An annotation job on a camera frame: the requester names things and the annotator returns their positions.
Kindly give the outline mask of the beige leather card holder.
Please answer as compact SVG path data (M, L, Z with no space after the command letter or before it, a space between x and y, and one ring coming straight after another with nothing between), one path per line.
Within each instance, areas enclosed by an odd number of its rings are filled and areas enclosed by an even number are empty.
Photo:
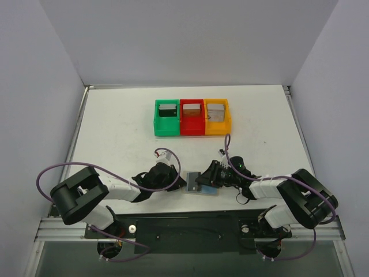
M185 171L184 173L181 173L181 177L186 181L186 174L189 171ZM218 189L213 188L211 186L201 185L201 191L197 193L189 193L186 192L186 186L182 189L183 193L186 194L193 194L193 195L201 195L201 196L217 196L219 194Z

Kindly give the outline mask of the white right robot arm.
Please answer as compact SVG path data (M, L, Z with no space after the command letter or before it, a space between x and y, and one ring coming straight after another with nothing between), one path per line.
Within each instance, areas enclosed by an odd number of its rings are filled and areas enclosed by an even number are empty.
M195 181L214 188L234 187L248 200L282 199L283 205L272 205L258 216L258 231L270 236L279 228L300 224L314 229L338 207L338 200L311 173L299 169L287 178L262 178L252 174L243 158L230 158L231 165L213 160Z

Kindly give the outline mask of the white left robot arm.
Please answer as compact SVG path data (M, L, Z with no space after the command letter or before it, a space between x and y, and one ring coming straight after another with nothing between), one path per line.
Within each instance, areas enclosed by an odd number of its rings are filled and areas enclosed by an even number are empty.
M101 234L111 238L117 234L119 224L112 209L101 205L101 201L139 203L158 190L171 192L186 186L174 165L162 162L156 163L148 172L133 176L132 180L137 187L116 177L100 175L88 166L55 186L50 196L64 224L82 221L96 226Z

